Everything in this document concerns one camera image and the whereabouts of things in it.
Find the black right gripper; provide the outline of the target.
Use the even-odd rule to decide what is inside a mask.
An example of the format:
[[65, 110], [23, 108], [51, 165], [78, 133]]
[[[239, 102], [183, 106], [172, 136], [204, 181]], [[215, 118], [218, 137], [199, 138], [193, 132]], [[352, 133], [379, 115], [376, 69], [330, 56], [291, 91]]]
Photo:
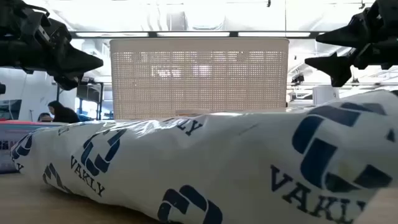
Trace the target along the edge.
[[364, 70], [370, 65], [388, 70], [397, 65], [397, 0], [376, 0], [350, 22], [318, 35], [323, 44], [356, 47], [355, 53], [306, 58], [305, 63], [327, 74], [332, 87], [342, 87], [352, 76], [352, 64]]

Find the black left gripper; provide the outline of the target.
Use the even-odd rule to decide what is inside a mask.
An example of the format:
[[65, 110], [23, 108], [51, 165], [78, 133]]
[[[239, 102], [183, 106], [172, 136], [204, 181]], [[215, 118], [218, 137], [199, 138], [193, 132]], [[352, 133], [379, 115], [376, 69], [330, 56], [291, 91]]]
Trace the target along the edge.
[[59, 87], [76, 88], [83, 74], [103, 66], [103, 60], [70, 45], [66, 25], [50, 12], [24, 1], [1, 1], [1, 66], [32, 74], [58, 63], [64, 75], [54, 77]]

